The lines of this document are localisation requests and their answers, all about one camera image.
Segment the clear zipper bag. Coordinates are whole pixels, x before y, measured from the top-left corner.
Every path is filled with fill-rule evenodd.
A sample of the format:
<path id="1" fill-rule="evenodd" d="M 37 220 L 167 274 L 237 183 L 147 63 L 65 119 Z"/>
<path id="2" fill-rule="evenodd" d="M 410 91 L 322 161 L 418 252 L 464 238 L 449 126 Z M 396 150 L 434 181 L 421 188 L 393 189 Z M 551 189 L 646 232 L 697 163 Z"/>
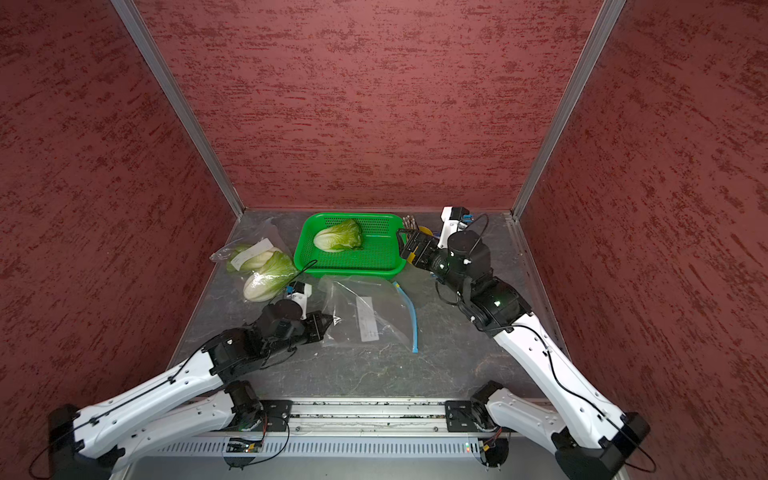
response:
<path id="1" fill-rule="evenodd" d="M 299 272 L 273 218 L 236 231 L 209 259 L 221 264 L 235 278 L 243 300 L 253 303 L 280 295 Z"/>
<path id="2" fill-rule="evenodd" d="M 322 312 L 333 318 L 323 345 L 368 348 L 399 344 L 417 354 L 415 306 L 399 283 L 373 276 L 331 276 L 320 279 Z"/>

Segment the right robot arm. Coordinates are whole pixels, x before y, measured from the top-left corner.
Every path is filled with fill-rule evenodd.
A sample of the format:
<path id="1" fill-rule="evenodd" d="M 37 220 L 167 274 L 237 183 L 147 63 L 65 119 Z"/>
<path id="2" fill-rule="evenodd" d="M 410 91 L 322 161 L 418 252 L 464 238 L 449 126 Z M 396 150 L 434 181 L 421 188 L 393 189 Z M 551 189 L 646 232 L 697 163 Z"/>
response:
<path id="1" fill-rule="evenodd" d="M 489 382 L 473 399 L 477 422 L 525 436 L 552 453 L 570 479 L 615 478 L 640 451 L 648 423 L 601 395 L 563 354 L 522 295 L 494 274 L 481 235 L 465 229 L 439 242 L 401 229 L 397 240 L 401 257 L 453 291 L 454 306 L 523 367 L 552 405 L 540 407 Z"/>

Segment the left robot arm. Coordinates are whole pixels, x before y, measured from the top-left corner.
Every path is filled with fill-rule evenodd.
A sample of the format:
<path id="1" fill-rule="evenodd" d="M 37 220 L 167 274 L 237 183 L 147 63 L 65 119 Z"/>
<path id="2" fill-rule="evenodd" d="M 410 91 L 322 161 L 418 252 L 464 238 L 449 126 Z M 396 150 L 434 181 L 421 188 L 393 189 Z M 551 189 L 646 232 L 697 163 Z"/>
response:
<path id="1" fill-rule="evenodd" d="M 49 416 L 53 479 L 107 479 L 139 458 L 199 434 L 267 433 L 269 415 L 245 375 L 279 364 L 279 355 L 318 343 L 331 315 L 294 300 L 267 305 L 245 326 L 211 337 L 166 372 L 101 403 L 71 404 Z"/>

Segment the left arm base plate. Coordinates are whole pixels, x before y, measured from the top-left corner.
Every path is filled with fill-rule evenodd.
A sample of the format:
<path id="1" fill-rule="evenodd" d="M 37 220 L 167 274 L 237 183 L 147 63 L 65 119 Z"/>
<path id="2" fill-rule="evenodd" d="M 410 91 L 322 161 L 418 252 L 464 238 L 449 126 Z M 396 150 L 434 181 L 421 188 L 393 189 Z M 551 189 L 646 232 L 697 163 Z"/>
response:
<path id="1" fill-rule="evenodd" d="M 254 400 L 233 407 L 234 417 L 225 428 L 237 432 L 286 432 L 294 402 Z"/>

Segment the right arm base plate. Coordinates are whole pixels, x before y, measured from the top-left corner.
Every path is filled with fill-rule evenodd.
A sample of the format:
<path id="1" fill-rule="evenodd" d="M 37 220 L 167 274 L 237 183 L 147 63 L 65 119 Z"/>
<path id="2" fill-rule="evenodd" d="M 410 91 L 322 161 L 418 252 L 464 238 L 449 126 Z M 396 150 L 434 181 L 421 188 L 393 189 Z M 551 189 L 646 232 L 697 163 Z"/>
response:
<path id="1" fill-rule="evenodd" d="M 451 433 L 495 432 L 498 425 L 484 404 L 474 400 L 448 400 L 444 403 L 447 430 Z"/>

